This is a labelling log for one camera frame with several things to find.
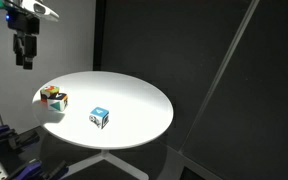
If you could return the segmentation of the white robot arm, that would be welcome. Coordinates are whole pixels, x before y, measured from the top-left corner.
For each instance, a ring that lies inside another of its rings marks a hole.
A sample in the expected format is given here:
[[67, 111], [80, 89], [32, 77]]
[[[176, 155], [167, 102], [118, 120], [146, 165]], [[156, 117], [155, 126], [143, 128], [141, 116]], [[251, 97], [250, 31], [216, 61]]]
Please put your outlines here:
[[59, 20], [59, 15], [43, 0], [0, 0], [0, 10], [6, 11], [7, 27], [15, 31], [13, 52], [16, 65], [26, 70], [33, 69], [37, 55], [37, 35], [40, 33], [40, 19]]

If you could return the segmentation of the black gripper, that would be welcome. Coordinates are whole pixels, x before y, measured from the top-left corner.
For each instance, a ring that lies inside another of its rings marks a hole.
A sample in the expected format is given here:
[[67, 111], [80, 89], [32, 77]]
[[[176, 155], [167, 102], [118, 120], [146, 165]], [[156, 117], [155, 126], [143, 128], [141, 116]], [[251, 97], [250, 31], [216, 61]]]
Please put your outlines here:
[[24, 12], [8, 11], [6, 21], [7, 26], [16, 31], [13, 36], [16, 65], [23, 66], [26, 70], [32, 70], [33, 57], [23, 57], [22, 54], [37, 53], [37, 35], [39, 34], [40, 20]]

